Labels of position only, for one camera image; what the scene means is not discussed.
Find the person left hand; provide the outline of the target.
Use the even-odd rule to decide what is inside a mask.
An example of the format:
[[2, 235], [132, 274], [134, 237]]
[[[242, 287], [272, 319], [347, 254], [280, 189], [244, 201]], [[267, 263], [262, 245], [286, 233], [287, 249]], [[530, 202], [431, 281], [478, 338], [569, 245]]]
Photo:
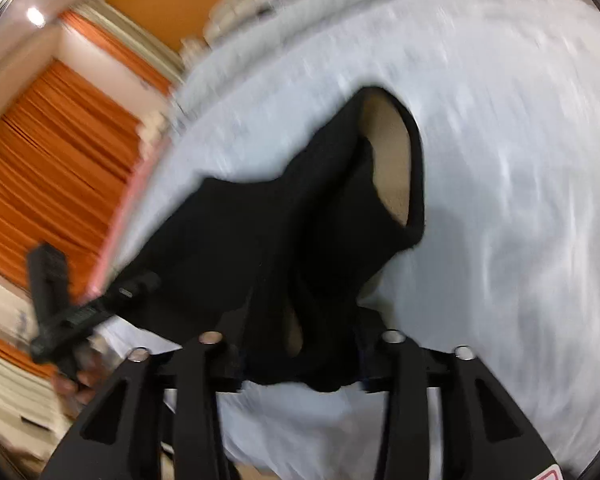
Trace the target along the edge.
[[62, 412], [71, 420], [75, 420], [93, 400], [97, 389], [108, 376], [102, 355], [96, 350], [84, 350], [80, 362], [82, 368], [76, 375], [76, 382], [61, 373], [56, 373], [50, 381]]

